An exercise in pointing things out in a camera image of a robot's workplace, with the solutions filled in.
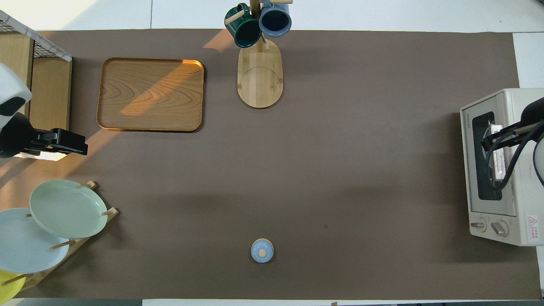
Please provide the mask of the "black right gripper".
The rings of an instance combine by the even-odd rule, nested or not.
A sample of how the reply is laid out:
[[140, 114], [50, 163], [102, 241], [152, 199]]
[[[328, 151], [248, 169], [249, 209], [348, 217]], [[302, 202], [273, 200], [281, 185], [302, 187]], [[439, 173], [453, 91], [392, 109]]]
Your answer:
[[492, 130], [493, 134], [482, 140], [484, 150], [499, 150], [505, 147], [519, 145], [522, 141], [520, 134], [525, 134], [536, 128], [544, 119], [544, 97], [528, 104], [522, 111], [521, 120], [511, 126], [493, 125], [500, 130]]

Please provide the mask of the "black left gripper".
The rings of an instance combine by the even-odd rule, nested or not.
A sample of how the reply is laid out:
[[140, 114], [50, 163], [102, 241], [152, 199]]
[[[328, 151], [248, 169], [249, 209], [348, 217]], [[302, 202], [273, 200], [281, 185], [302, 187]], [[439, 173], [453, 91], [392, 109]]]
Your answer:
[[13, 157], [21, 152], [33, 156], [45, 156], [46, 154], [79, 154], [87, 155], [89, 147], [86, 139], [81, 134], [64, 129], [52, 129], [52, 145], [40, 139], [40, 136], [48, 134], [48, 130], [35, 129], [29, 119], [21, 113], [15, 113], [0, 134], [0, 156], [4, 159]]

